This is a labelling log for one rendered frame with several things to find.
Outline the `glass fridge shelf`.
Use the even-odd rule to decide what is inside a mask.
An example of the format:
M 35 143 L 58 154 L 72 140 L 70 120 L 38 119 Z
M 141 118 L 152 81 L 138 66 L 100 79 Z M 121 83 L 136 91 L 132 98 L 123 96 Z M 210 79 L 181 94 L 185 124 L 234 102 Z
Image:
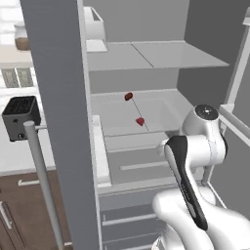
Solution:
M 192 104 L 177 90 L 134 91 L 133 99 L 124 100 L 125 92 L 93 94 L 92 113 L 101 119 L 109 137 L 177 131 Z M 136 119 L 142 117 L 145 125 Z
M 186 41 L 113 42 L 107 52 L 88 54 L 90 71 L 228 65 Z

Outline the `grey fridge crisper drawer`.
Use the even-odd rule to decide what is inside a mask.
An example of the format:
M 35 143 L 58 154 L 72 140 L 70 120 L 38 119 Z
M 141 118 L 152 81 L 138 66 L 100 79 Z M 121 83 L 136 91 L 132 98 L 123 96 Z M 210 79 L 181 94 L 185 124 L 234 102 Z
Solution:
M 172 177 L 173 173 L 159 155 L 157 146 L 178 131 L 157 132 L 119 137 L 105 137 L 105 149 L 114 185 Z

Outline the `grey fridge freezer drawer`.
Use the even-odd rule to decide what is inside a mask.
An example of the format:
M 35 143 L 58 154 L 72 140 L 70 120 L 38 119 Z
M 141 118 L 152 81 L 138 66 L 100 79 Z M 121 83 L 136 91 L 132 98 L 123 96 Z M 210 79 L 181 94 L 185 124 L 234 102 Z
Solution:
M 164 230 L 151 202 L 160 192 L 175 186 L 160 186 L 99 194 L 104 250 L 149 250 Z

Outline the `grey open fridge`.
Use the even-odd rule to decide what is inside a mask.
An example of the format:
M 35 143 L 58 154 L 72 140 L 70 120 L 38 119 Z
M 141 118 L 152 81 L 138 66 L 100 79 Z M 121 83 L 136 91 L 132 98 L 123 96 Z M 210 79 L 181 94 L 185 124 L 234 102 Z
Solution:
M 104 18 L 109 43 L 186 41 L 228 63 L 198 68 L 90 71 L 95 94 L 177 89 L 191 104 L 226 102 L 250 0 L 83 0 Z

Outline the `grey fridge door with rails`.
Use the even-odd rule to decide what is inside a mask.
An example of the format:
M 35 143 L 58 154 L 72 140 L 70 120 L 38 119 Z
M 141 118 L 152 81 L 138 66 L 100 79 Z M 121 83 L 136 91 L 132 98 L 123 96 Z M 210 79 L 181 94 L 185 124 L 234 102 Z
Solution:
M 219 202 L 250 218 L 250 6 L 244 35 L 226 95 L 220 106 L 223 133 L 229 144 L 226 161 L 216 167 L 210 183 Z

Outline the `black toaster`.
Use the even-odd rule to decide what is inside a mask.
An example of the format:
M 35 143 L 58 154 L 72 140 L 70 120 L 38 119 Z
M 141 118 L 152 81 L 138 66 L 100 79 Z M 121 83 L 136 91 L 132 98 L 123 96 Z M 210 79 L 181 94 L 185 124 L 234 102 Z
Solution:
M 41 116 L 35 96 L 10 98 L 2 112 L 2 118 L 11 142 L 26 140 L 23 127 L 25 121 L 41 124 Z

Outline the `brown cupboard run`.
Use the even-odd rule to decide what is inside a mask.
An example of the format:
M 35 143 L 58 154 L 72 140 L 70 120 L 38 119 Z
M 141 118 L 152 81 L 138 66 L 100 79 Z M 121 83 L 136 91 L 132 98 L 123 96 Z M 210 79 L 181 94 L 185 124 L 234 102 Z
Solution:
M 36 173 L 0 177 L 0 201 L 17 250 L 59 250 Z

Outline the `glass jar with brown contents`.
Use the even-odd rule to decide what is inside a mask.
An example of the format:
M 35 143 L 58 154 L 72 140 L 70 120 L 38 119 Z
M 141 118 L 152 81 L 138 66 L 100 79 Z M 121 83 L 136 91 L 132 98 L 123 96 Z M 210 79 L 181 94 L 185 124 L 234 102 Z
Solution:
M 14 24 L 15 27 L 15 44 L 20 51 L 29 51 L 29 41 L 23 21 Z

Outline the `grey wall outlet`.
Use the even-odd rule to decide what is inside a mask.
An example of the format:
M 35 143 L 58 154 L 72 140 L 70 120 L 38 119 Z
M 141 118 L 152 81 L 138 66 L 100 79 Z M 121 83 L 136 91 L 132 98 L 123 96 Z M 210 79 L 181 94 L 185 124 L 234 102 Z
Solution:
M 22 87 L 32 87 L 33 86 L 33 80 L 31 77 L 31 72 L 28 67 L 26 68 L 18 68 L 17 74 L 19 77 L 19 81 Z
M 18 78 L 13 68 L 2 69 L 1 72 L 7 88 L 19 87 Z

